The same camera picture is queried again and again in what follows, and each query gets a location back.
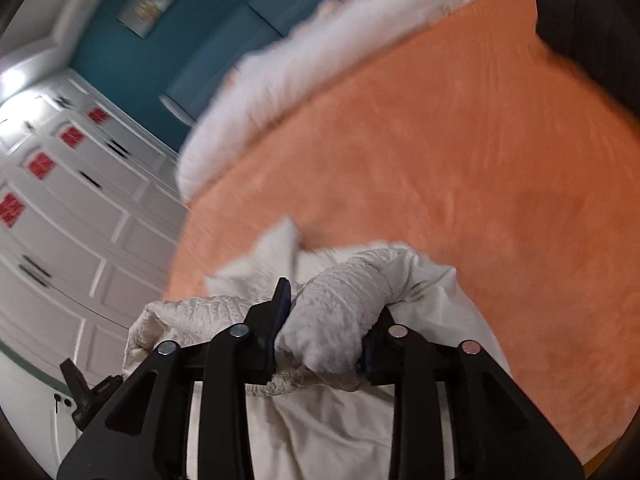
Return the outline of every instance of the white blanket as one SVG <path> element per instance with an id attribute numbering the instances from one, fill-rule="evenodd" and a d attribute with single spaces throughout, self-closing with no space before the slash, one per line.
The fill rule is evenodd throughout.
<path id="1" fill-rule="evenodd" d="M 163 339 L 195 344 L 242 321 L 249 306 L 268 298 L 279 277 L 285 276 L 292 281 L 297 297 L 278 338 L 280 357 L 289 351 L 307 366 L 285 360 L 290 367 L 284 373 L 280 371 L 273 384 L 266 390 L 251 390 L 261 395 L 289 393 L 247 397 L 255 477 L 386 478 L 392 390 L 363 386 L 359 378 L 348 373 L 359 355 L 360 338 L 377 317 L 369 312 L 369 320 L 363 324 L 359 313 L 369 311 L 368 305 L 378 304 L 377 296 L 381 296 L 385 303 L 394 302 L 390 310 L 396 322 L 429 340 L 456 346 L 472 338 L 508 371 L 506 359 L 491 329 L 456 283 L 452 267 L 437 265 L 402 244 L 374 242 L 367 247 L 309 253 L 300 251 L 298 243 L 295 224 L 284 219 L 258 241 L 250 254 L 207 279 L 209 292 L 216 298 L 149 304 L 130 329 L 125 373 L 130 374 Z M 349 260 L 355 253 L 358 256 Z M 347 274 L 343 272 L 346 264 L 355 265 Z M 373 279 L 383 279 L 371 295 L 374 299 L 363 301 L 361 292 L 356 292 L 348 302 L 351 310 L 346 305 L 335 310 L 335 305 L 344 303 L 350 294 L 344 293 L 345 287 L 353 292 L 359 283 L 370 283 L 370 278 L 360 280 L 357 274 L 371 265 Z M 321 274 L 329 267 L 334 269 Z M 309 280 L 306 288 L 299 285 Z M 332 287 L 323 299 L 314 290 L 328 290 L 328 284 Z M 350 393 L 324 384 L 343 390 L 361 389 Z M 196 478 L 199 393 L 197 388 L 190 423 L 191 479 Z"/>
<path id="2" fill-rule="evenodd" d="M 237 66 L 185 142 L 177 181 L 185 202 L 248 143 L 321 86 L 473 0 L 347 0 Z"/>

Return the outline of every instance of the mattress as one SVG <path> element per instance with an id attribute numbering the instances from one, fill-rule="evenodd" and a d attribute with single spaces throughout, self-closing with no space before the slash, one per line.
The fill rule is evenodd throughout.
<path id="1" fill-rule="evenodd" d="M 478 0 L 290 111 L 191 204 L 166 297 L 285 214 L 306 248 L 402 240 L 458 269 L 592 458 L 640 400 L 640 124 L 535 25 L 535 0 Z"/>

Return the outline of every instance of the white cabinet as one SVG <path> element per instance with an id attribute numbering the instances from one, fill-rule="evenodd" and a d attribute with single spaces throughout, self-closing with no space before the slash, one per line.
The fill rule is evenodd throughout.
<path id="1" fill-rule="evenodd" d="M 0 108 L 0 338 L 47 374 L 117 374 L 187 210 L 175 153 L 72 72 Z"/>

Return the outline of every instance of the red paper decoration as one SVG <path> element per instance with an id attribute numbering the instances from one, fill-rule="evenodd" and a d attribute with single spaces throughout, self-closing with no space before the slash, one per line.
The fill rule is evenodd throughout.
<path id="1" fill-rule="evenodd" d="M 70 126 L 60 134 L 60 139 L 67 146 L 75 149 L 84 139 L 84 135 L 75 126 Z"/>
<path id="2" fill-rule="evenodd" d="M 11 228 L 24 211 L 25 205 L 13 193 L 7 193 L 0 203 L 0 219 Z"/>
<path id="3" fill-rule="evenodd" d="M 45 177 L 51 173 L 51 170 L 56 167 L 56 163 L 51 160 L 46 153 L 40 152 L 29 163 L 27 169 L 31 171 L 40 180 L 44 180 Z"/>
<path id="4" fill-rule="evenodd" d="M 89 117 L 94 123 L 102 124 L 107 119 L 111 119 L 111 116 L 105 112 L 102 108 L 95 107 L 89 111 L 86 115 Z"/>

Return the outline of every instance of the metal rivet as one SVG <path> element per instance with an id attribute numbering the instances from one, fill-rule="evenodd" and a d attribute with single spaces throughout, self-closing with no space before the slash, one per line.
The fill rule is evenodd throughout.
<path id="1" fill-rule="evenodd" d="M 231 327 L 231 330 L 229 330 L 229 333 L 233 337 L 243 337 L 249 333 L 249 327 L 247 325 L 243 325 L 242 323 L 233 325 Z"/>
<path id="2" fill-rule="evenodd" d="M 389 335 L 391 337 L 404 337 L 409 333 L 409 331 L 407 330 L 407 327 L 402 326 L 402 325 L 393 325 L 389 327 Z"/>
<path id="3" fill-rule="evenodd" d="M 471 339 L 466 340 L 462 343 L 462 351 L 465 354 L 476 355 L 479 354 L 482 350 L 480 343 L 477 341 L 472 341 Z"/>
<path id="4" fill-rule="evenodd" d="M 162 341 L 158 345 L 158 353 L 162 355 L 169 355 L 176 351 L 178 343 L 175 341 Z"/>

